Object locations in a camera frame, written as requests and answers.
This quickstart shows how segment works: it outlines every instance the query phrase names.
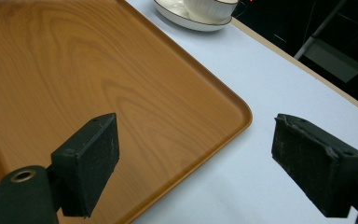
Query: white saucer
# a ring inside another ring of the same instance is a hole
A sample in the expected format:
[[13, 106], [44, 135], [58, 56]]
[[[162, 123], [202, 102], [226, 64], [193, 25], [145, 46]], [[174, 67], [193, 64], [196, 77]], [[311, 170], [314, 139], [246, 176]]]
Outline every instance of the white saucer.
[[232, 17], [227, 18], [217, 24], [202, 23], [199, 21], [192, 21], [188, 17], [187, 10], [183, 5], [183, 0], [155, 0], [156, 9], [168, 20], [184, 26], [185, 28], [197, 31], [217, 31], [225, 27], [231, 22]]

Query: brown tray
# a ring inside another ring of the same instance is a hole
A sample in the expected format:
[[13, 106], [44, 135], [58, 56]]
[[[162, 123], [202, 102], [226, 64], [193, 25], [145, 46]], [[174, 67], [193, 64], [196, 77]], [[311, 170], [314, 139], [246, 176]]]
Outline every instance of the brown tray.
[[0, 1], [0, 178], [47, 167], [110, 112], [117, 168], [91, 218], [59, 213], [60, 223], [134, 220], [252, 121], [241, 98], [125, 1]]

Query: bowl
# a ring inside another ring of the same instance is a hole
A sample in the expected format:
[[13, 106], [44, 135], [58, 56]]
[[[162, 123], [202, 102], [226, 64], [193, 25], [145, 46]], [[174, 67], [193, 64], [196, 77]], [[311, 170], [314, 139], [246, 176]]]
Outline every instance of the bowl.
[[191, 20], [214, 24], [231, 17], [238, 0], [183, 0], [183, 3]]

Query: white table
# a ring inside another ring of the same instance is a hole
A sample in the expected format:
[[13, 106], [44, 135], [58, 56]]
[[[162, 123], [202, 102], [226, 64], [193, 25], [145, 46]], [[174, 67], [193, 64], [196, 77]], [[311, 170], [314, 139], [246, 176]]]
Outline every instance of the white table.
[[294, 115], [358, 149], [358, 107], [234, 25], [213, 33], [182, 28], [153, 1], [128, 1], [234, 90], [252, 109], [250, 128], [135, 223], [354, 223], [325, 218], [271, 158], [278, 113]]

